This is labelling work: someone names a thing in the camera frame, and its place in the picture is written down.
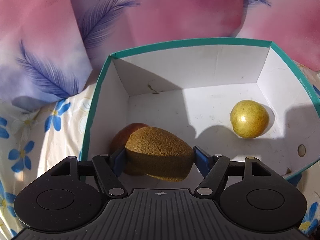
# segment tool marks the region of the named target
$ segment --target yellow flower center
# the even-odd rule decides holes
[[[1,206],[3,206],[4,208],[7,206],[7,201],[5,199],[1,201]]]
[[[306,221],[300,225],[299,230],[307,231],[310,225],[311,225],[311,222]]]
[[[20,157],[24,158],[26,156],[26,151],[25,150],[21,150],[20,151]]]

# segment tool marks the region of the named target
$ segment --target white cardboard box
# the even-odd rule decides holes
[[[238,137],[230,123],[233,106],[244,99],[263,104],[269,112],[269,127],[255,139]],[[119,130],[143,122],[211,155],[235,161],[255,156],[291,178],[319,160],[319,113],[312,86],[273,42],[207,38],[157,43],[107,58],[92,99],[81,156],[86,160],[108,153]],[[297,151],[301,144],[306,147],[304,157]],[[193,190],[202,179],[195,165],[182,182],[120,177],[128,190]]]

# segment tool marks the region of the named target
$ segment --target yellow-green fruit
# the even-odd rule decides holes
[[[184,180],[194,153],[183,140],[166,130],[143,127],[132,133],[125,145],[128,161],[139,171],[167,181]]]
[[[232,128],[242,138],[256,138],[260,136],[269,124],[266,109],[252,100],[238,102],[230,114]]]

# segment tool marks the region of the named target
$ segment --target blue flower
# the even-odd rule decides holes
[[[10,232],[11,232],[11,235],[12,235],[12,236],[16,236],[16,235],[17,235],[17,232],[14,231],[13,229],[10,229]]]
[[[15,165],[13,165],[11,167],[11,170],[13,170],[14,172],[20,172],[24,169],[24,165],[26,166],[26,168],[28,170],[31,170],[31,160],[26,154],[28,154],[29,152],[32,151],[34,145],[35,145],[34,141],[29,141],[22,151],[12,149],[9,152],[9,156],[8,156],[9,160],[18,160],[19,159],[15,163]]]
[[[0,181],[0,209],[3,208],[4,212],[4,210],[7,208],[12,216],[17,217],[12,206],[15,198],[16,195],[4,191]]]
[[[318,220],[315,217],[316,210],[318,208],[318,203],[314,202],[309,210],[309,214],[306,213],[299,227],[299,230],[305,235],[309,235],[318,227]]]
[[[70,108],[70,103],[64,104],[66,99],[60,100],[56,103],[54,110],[52,111],[52,115],[49,115],[44,123],[44,132],[50,129],[51,123],[53,122],[53,127],[56,131],[60,131],[61,129],[61,115],[66,112]]]
[[[1,126],[7,126],[7,120],[0,117],[0,138],[8,139],[9,134],[6,129],[2,128]]]

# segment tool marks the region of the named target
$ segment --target ribbed black plate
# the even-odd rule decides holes
[[[229,222],[212,200],[187,189],[135,189],[124,199],[110,200],[92,223],[72,232],[46,234],[29,228],[18,240],[303,240],[297,229],[261,234]]]

